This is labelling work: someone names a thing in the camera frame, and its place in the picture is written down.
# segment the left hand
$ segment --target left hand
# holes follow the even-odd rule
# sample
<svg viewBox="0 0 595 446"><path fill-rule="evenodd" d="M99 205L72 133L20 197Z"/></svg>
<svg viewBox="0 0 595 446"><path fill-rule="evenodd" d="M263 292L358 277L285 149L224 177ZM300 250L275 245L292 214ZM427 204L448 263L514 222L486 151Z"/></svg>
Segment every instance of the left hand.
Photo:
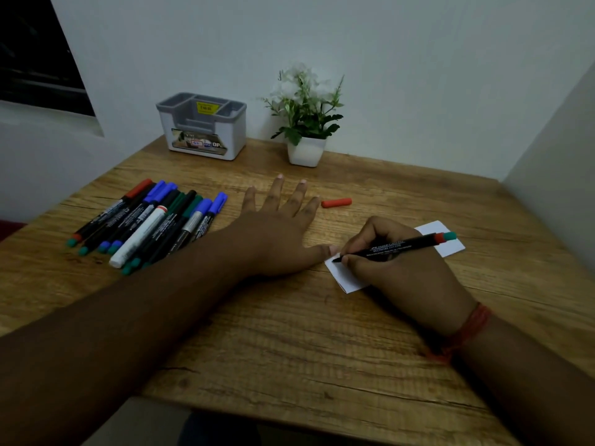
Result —
<svg viewBox="0 0 595 446"><path fill-rule="evenodd" d="M303 234L316 216L320 197L314 197L300 210L306 194L306 180L279 207L284 178L272 182L262 208L256 210L254 186L246 190L242 214L220 232L226 241L243 256L249 275L282 275L308 269L338 252L337 246L319 244L303 247Z"/></svg>

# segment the white pot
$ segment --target white pot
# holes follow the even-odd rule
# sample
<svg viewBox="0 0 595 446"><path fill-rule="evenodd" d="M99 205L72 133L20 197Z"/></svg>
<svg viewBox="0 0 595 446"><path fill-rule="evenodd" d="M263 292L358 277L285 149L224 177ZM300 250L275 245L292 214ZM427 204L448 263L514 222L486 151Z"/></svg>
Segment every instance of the white pot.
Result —
<svg viewBox="0 0 595 446"><path fill-rule="evenodd" d="M315 168L323 155L326 139L302 138L297 146L287 143L289 162L298 166Z"/></svg>

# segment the wood grain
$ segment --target wood grain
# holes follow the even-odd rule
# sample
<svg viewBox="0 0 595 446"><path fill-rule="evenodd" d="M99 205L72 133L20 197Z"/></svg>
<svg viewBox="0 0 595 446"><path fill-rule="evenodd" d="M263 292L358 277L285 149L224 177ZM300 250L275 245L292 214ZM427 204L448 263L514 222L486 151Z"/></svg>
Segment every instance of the wood grain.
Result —
<svg viewBox="0 0 595 446"><path fill-rule="evenodd" d="M284 146L249 141L233 162L167 150L159 138L0 244L0 334L119 278L106 256L64 247L71 232L144 178L229 194L213 229L262 203L286 176L324 199L308 244L343 244L372 214L411 226L440 220L467 249L447 262L471 292L595 375L595 284L562 244L498 182L325 152L292 166ZM172 403L406 445L512 445L517 440L450 367L420 355L417 333L369 292L344 294L324 265L238 288L141 389Z"/></svg>

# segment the teal marker cap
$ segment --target teal marker cap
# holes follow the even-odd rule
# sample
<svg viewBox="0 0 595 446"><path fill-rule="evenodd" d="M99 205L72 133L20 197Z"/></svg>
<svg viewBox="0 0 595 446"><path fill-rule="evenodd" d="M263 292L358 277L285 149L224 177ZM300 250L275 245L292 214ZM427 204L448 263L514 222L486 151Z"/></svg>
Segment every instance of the teal marker cap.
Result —
<svg viewBox="0 0 595 446"><path fill-rule="evenodd" d="M198 205L202 200L202 196L201 195L196 195L196 197L194 198L194 200L192 200L192 203L190 203L190 205L188 206L188 208L186 208L186 211L184 211L184 214L182 214L183 217L190 217L192 216L192 213L194 211L194 209L196 208L196 205Z"/></svg>

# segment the white paper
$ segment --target white paper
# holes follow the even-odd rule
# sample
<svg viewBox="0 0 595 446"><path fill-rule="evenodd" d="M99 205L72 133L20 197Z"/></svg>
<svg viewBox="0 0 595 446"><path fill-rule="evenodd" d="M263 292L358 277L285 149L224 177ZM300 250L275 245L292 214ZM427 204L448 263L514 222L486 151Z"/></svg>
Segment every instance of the white paper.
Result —
<svg viewBox="0 0 595 446"><path fill-rule="evenodd" d="M341 287L343 291L347 294L350 292L354 292L357 290L361 290L368 286L367 284L361 282L348 270L341 262L333 263L333 260L337 258L340 254L336 254L334 257L329 258L324 262L327 265L329 271L337 281L338 285Z"/></svg>
<svg viewBox="0 0 595 446"><path fill-rule="evenodd" d="M446 225L444 225L440 221L434 221L430 222L429 224L420 225L419 227L415 227L415 229L422 235L429 235L431 233L450 232L450 230L446 228ZM458 239L453 239L452 241L446 241L445 243L438 244L438 246L434 246L434 248L438 251L440 256L444 258L448 255L452 255L454 253L460 252L461 250L464 250L465 246L463 246L463 243L460 242Z"/></svg>
<svg viewBox="0 0 595 446"><path fill-rule="evenodd" d="M446 225L440 221L434 221L430 222L429 224L420 225L419 227L415 227L415 229L422 235L429 235L430 233L446 233L450 231L448 228L446 228ZM434 247L442 257L452 255L465 248L463 243L458 239L446 241L445 243ZM336 254L334 257L326 260L324 264L327 265L328 270L333 275L341 289L349 294L350 292L361 290L362 288L368 286L367 284L355 278L351 271L341 263L333 263L333 260L338 256L339 254Z"/></svg>

